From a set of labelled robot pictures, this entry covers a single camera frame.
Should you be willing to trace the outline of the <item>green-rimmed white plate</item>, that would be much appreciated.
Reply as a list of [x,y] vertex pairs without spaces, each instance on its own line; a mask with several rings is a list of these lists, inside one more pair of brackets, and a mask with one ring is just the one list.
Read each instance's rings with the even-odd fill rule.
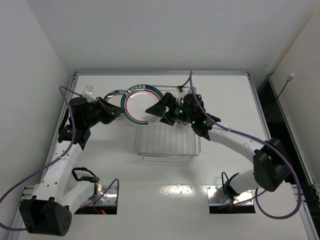
[[103,99],[107,103],[110,103],[116,107],[121,107],[121,99],[124,93],[125,93],[125,90],[122,90],[122,89],[113,90],[109,92],[107,95],[105,95]]
[[121,97],[120,107],[125,110],[124,117],[139,126],[149,125],[154,116],[146,110],[164,97],[156,87],[148,84],[137,84],[128,88]]

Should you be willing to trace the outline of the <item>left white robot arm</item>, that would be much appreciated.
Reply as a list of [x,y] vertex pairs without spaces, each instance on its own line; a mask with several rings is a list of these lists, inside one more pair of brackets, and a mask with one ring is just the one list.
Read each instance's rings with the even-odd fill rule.
[[88,199],[100,200],[100,179],[94,174],[77,177],[74,165],[91,135],[90,129],[98,123],[110,124],[124,111],[101,97],[78,96],[67,103],[54,159],[31,197],[23,199],[19,206],[28,233],[65,236],[73,214],[88,206]]

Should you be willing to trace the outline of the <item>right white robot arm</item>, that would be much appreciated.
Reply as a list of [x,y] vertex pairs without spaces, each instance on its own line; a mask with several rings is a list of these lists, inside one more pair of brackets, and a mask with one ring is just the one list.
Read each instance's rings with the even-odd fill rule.
[[170,126],[176,122],[190,124],[199,137],[219,143],[252,163],[252,170],[235,173],[217,189],[216,197],[220,203],[233,201],[241,193],[257,188],[274,192],[291,173],[291,166],[282,160],[287,153],[278,139],[258,142],[228,130],[218,117],[204,114],[204,103],[198,94],[187,94],[178,101],[167,92],[145,112]]

